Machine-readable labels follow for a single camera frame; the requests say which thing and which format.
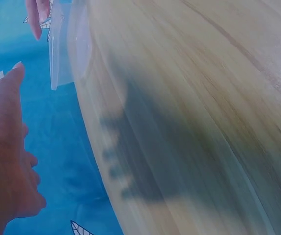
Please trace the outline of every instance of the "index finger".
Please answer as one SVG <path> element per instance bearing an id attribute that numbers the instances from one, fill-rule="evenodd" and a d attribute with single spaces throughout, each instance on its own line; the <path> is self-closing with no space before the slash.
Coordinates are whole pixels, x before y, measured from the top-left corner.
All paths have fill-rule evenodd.
<path id="1" fill-rule="evenodd" d="M 29 23 L 32 33 L 34 34 L 35 38 L 39 40 L 42 31 L 39 24 L 39 12 L 37 2 L 36 0 L 25 0 L 25 4 L 29 16 Z"/>
<path id="2" fill-rule="evenodd" d="M 14 92 L 18 92 L 20 84 L 25 75 L 25 69 L 21 62 L 14 65 L 11 71 L 9 71 L 4 78 L 0 80 L 0 92 L 11 89 Z"/>

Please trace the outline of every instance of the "hand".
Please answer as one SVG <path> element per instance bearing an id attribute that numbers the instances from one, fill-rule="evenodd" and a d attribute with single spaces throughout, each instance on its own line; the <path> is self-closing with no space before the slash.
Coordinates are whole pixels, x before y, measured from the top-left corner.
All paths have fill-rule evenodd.
<path id="1" fill-rule="evenodd" d="M 37 215 L 46 205 L 37 189 L 39 175 L 32 169 L 37 158 L 24 150 L 29 132 L 22 124 L 19 95 L 24 73 L 19 62 L 0 80 L 0 229 L 14 218 Z"/>
<path id="2" fill-rule="evenodd" d="M 25 0 L 29 15 L 31 30 L 37 40 L 41 37 L 40 24 L 44 22 L 50 13 L 49 0 Z"/>

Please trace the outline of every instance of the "blue surface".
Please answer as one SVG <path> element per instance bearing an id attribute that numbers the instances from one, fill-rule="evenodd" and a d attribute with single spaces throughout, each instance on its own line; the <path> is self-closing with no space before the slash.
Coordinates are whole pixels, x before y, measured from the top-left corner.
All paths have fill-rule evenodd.
<path id="1" fill-rule="evenodd" d="M 47 207 L 34 218 L 16 219 L 6 235 L 72 235 L 74 221 L 95 235 L 121 235 L 103 187 L 73 84 L 51 91 L 48 30 L 37 42 L 23 0 L 0 0 L 0 71 L 25 66 L 21 86 L 26 149 L 39 158 L 39 191 Z"/>

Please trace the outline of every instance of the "wooden surface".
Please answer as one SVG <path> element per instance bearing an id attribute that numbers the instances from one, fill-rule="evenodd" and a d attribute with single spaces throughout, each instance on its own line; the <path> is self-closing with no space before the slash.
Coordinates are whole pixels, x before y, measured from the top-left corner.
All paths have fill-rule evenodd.
<path id="1" fill-rule="evenodd" d="M 281 0 L 91 0 L 77 94 L 125 235 L 281 235 Z"/>

